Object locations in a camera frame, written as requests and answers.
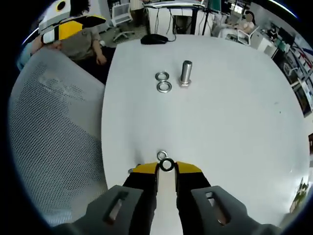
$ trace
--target woman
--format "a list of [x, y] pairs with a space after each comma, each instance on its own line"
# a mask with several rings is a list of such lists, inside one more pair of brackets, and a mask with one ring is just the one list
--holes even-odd
[[251, 11], [246, 11], [245, 19], [240, 21], [240, 23], [235, 25], [229, 25], [226, 28], [223, 28], [220, 30], [218, 37], [219, 38], [226, 38], [228, 34], [234, 34], [239, 37], [245, 37], [245, 35], [242, 32], [238, 32], [237, 29], [242, 30], [245, 33], [250, 33], [253, 28], [255, 27], [255, 20], [254, 20], [254, 14]]

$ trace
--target gray shirt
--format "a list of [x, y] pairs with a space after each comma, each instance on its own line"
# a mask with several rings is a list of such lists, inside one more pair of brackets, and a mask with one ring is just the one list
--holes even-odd
[[97, 28], [84, 28], [73, 36], [62, 40], [61, 52], [73, 61], [86, 59], [94, 56], [92, 49], [94, 40], [100, 41]]

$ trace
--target gray mesh chair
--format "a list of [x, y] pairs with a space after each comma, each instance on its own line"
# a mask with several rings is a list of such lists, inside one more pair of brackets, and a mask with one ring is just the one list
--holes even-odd
[[104, 85], [58, 51], [42, 48], [9, 100], [9, 139], [31, 201], [51, 226], [72, 222], [107, 190], [101, 154]]

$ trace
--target white chair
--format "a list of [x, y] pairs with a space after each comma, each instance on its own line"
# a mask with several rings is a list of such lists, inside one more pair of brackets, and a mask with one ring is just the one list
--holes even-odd
[[[133, 18], [130, 13], [130, 3], [124, 3], [124, 4], [119, 4], [119, 5], [114, 5], [112, 7], [112, 24], [114, 27], [118, 27], [121, 24], [127, 23], [132, 21]], [[124, 36], [125, 38], [128, 38], [127, 34], [135, 34], [134, 31], [120, 31], [119, 34], [117, 34], [114, 38], [113, 41], [116, 42], [116, 40]]]
[[50, 226], [73, 222], [107, 190], [101, 151], [104, 85], [59, 51], [26, 63], [9, 99], [8, 130], [24, 190]]
[[245, 33], [241, 29], [237, 29], [237, 41], [239, 43], [242, 43], [246, 46], [251, 45], [251, 37], [254, 34], [254, 32], [259, 28], [259, 26], [254, 26], [254, 29], [250, 33]]

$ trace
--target computer mouse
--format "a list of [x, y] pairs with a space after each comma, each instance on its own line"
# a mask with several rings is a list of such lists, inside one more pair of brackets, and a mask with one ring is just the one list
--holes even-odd
[[143, 36], [140, 40], [141, 44], [153, 45], [153, 44], [165, 44], [168, 42], [168, 38], [159, 34], [148, 34]]

